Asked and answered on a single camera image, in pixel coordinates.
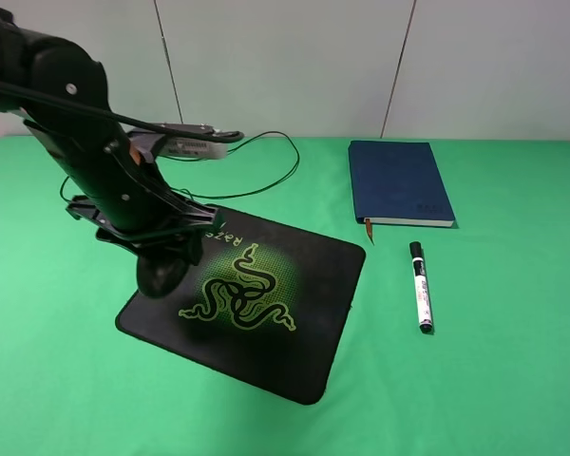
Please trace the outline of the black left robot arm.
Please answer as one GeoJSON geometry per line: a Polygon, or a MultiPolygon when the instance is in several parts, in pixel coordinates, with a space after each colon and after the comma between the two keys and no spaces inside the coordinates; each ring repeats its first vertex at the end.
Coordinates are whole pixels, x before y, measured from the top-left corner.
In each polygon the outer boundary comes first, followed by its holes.
{"type": "Polygon", "coordinates": [[[148,123],[115,113],[103,65],[79,45],[20,28],[0,8],[0,113],[25,127],[80,188],[67,212],[96,225],[99,239],[150,266],[198,264],[216,209],[175,193],[157,165],[162,148],[228,144],[240,133],[148,123]]]}

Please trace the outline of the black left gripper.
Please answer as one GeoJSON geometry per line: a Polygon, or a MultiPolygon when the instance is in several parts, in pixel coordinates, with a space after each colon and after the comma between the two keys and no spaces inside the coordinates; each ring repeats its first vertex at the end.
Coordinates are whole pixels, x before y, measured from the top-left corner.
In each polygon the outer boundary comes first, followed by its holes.
{"type": "Polygon", "coordinates": [[[118,245],[136,256],[179,257],[198,265],[202,238],[222,224],[219,210],[161,187],[100,188],[96,195],[72,198],[66,208],[77,220],[96,226],[96,239],[118,245]]]}

